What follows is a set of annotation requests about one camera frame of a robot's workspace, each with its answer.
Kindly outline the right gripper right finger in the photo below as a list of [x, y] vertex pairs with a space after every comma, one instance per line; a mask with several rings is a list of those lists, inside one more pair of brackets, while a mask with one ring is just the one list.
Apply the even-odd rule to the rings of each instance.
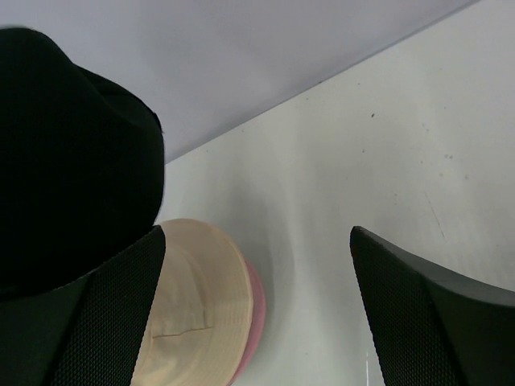
[[514, 293], [362, 227], [350, 251], [387, 385], [512, 385]]

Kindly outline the pink bucket hat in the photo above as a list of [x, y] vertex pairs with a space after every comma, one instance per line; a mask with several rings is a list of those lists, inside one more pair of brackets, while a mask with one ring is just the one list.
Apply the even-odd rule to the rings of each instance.
[[233, 378], [231, 379], [231, 382], [229, 383], [230, 385], [232, 385], [249, 366], [256, 350], [258, 349], [266, 321], [266, 295], [261, 278], [259, 277], [257, 270], [248, 260], [246, 260], [245, 263], [253, 292], [253, 313], [244, 354], [241, 357], [241, 361], [233, 375]]

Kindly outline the beige bucket hat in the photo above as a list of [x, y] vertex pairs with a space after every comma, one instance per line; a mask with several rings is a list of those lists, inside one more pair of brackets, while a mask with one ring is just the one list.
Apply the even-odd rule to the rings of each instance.
[[166, 252], [133, 385], [228, 385], [253, 318], [245, 259], [220, 229], [162, 222]]

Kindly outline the black and beige hat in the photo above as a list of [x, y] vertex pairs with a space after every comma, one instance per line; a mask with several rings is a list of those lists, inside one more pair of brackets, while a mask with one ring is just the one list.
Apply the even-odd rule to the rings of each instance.
[[45, 34], [1, 31], [1, 291], [62, 285], [152, 228], [164, 185], [157, 115]]

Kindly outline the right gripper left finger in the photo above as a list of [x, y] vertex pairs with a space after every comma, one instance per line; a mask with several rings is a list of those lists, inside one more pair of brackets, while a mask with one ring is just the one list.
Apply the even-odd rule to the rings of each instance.
[[1, 290], [3, 385], [128, 385], [165, 254], [155, 226], [62, 286]]

